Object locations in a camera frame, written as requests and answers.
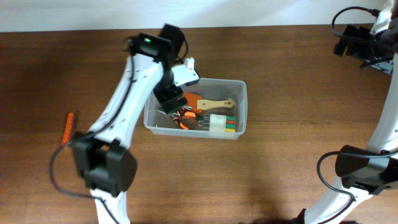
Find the orange scraper wooden handle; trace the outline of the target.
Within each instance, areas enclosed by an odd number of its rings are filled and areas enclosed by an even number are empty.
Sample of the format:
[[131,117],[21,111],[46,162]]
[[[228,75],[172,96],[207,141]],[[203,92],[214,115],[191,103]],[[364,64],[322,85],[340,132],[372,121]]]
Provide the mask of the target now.
[[235,106],[235,102],[232,99],[221,101],[205,100],[200,95],[189,92],[185,92],[183,97],[187,100],[187,106],[196,113],[216,108],[233,108]]

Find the orange handled cutting pliers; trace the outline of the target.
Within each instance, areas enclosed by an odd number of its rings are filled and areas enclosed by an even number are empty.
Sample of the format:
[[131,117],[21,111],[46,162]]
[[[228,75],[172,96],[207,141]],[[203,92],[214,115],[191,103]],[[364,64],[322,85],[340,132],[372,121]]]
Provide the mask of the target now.
[[189,105],[183,105],[181,106],[178,110],[179,113],[185,113],[185,112],[192,112],[192,107]]

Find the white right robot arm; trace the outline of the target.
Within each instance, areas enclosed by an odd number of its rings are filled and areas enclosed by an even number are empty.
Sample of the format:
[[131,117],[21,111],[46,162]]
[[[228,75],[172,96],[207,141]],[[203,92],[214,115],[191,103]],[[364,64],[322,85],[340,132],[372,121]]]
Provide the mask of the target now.
[[303,209],[293,223],[344,223],[345,217],[360,203],[397,188],[397,1],[388,1],[383,10],[361,8],[376,17],[371,29],[346,26],[333,50],[362,60],[361,68],[374,67],[392,75],[389,91],[377,127],[365,149],[345,145],[339,151],[319,158],[317,172],[324,159],[336,156],[336,179],[321,199]]

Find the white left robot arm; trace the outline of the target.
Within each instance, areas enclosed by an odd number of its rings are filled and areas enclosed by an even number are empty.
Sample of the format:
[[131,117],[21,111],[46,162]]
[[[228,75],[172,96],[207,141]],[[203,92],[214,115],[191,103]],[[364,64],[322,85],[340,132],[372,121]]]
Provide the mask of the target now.
[[90,190],[99,223],[129,223],[127,191],[137,171],[129,152],[140,113],[154,95],[165,114],[178,113],[186,104],[182,85],[200,77],[192,58],[179,57],[187,46],[180,28],[166,24],[159,35],[140,33],[124,44],[129,56],[121,80],[107,107],[86,134],[68,143],[78,175]]

